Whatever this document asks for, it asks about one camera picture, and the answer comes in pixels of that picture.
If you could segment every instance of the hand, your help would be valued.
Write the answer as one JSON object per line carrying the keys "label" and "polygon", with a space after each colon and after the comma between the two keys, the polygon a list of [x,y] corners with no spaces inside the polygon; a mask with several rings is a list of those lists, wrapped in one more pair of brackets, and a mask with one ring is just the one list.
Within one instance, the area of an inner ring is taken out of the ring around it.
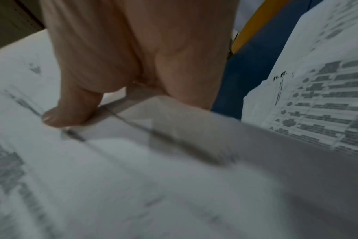
{"label": "hand", "polygon": [[203,109],[214,103],[238,0],[41,0],[61,69],[42,119],[85,122],[103,94],[132,83]]}

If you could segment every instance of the dark blue object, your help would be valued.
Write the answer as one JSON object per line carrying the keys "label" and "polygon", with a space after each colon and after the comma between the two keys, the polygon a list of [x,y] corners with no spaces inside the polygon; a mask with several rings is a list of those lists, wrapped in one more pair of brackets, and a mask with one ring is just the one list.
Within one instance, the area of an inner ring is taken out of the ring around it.
{"label": "dark blue object", "polygon": [[267,79],[300,17],[321,1],[290,1],[229,59],[213,112],[241,119],[243,97]]}

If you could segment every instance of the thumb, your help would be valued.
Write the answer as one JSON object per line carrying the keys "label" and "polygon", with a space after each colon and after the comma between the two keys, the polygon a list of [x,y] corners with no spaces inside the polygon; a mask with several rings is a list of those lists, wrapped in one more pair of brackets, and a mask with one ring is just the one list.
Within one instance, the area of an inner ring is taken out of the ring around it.
{"label": "thumb", "polygon": [[79,125],[92,116],[102,98],[103,93],[88,91],[62,75],[58,105],[45,112],[42,120],[57,128]]}

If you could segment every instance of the orange object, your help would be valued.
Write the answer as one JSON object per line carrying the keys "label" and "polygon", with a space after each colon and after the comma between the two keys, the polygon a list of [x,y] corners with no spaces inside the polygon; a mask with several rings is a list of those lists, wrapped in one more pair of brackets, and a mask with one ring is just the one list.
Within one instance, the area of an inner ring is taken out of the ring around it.
{"label": "orange object", "polygon": [[265,0],[239,33],[231,47],[236,53],[255,33],[269,22],[290,0]]}

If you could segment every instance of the sheet of paper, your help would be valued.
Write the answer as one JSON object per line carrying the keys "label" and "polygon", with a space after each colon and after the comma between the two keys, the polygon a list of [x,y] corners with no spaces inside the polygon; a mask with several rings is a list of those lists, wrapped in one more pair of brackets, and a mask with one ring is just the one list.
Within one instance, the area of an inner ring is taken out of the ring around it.
{"label": "sheet of paper", "polygon": [[0,50],[0,238],[358,238],[358,161],[139,90],[48,128],[52,55]]}

